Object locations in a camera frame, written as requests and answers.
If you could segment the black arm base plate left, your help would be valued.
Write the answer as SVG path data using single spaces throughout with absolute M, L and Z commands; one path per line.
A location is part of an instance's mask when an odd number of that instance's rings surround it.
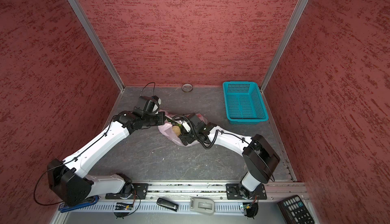
M 108 193 L 105 195 L 107 200 L 133 200 L 140 198 L 144 200 L 148 191 L 148 183 L 126 183 L 118 193 Z

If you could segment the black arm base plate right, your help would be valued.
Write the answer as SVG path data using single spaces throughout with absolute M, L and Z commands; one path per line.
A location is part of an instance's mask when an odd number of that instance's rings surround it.
M 265 186 L 260 183 L 254 191 L 249 191 L 242 184 L 228 183 L 225 185 L 228 200 L 266 200 Z

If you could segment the beige brown fruit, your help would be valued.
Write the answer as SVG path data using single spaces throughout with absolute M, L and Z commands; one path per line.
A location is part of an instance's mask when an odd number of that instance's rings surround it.
M 175 133 L 177 137 L 181 135 L 181 128 L 179 126 L 173 126 L 172 131 Z

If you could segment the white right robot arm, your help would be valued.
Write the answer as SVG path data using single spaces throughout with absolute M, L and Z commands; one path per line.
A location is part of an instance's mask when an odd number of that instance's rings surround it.
M 205 123 L 194 113 L 175 115 L 172 120 L 180 128 L 178 137 L 183 145 L 198 142 L 206 150 L 222 146 L 243 157 L 247 173 L 238 185 L 242 197 L 251 198 L 261 184 L 275 180 L 273 173 L 280 163 L 280 157 L 262 135 L 250 137 L 235 134 L 214 123 Z

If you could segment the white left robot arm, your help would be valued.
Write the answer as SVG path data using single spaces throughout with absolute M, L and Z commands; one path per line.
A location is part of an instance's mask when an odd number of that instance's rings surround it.
M 89 171 L 133 132 L 163 125 L 165 113 L 159 110 L 160 103 L 157 96 L 139 97 L 132 111 L 113 116 L 108 127 L 81 149 L 62 161 L 51 161 L 47 166 L 49 188 L 68 206 L 81 204 L 92 196 L 114 194 L 121 199 L 133 196 L 132 180 L 123 173 L 92 176 Z

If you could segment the pink plastic bag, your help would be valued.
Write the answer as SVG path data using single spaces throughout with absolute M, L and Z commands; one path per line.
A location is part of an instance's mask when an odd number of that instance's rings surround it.
M 172 142 L 174 142 L 176 145 L 178 146 L 184 146 L 184 147 L 190 147 L 190 146 L 193 146 L 193 145 L 197 145 L 199 144 L 199 142 L 197 140 L 195 140 L 193 143 L 191 144 L 187 144 L 187 145 L 184 145 L 182 143 L 182 141 L 180 140 L 180 138 L 177 136 L 177 134 L 175 133 L 175 130 L 173 129 L 174 125 L 169 122 L 170 119 L 172 119 L 172 117 L 174 116 L 174 114 L 172 113 L 169 113 L 168 111 L 166 110 L 161 110 L 162 112 L 165 113 L 165 116 L 166 116 L 166 119 L 164 121 L 164 124 L 162 126 L 158 126 L 158 130 L 165 136 L 167 137 L 169 140 L 171 140 Z

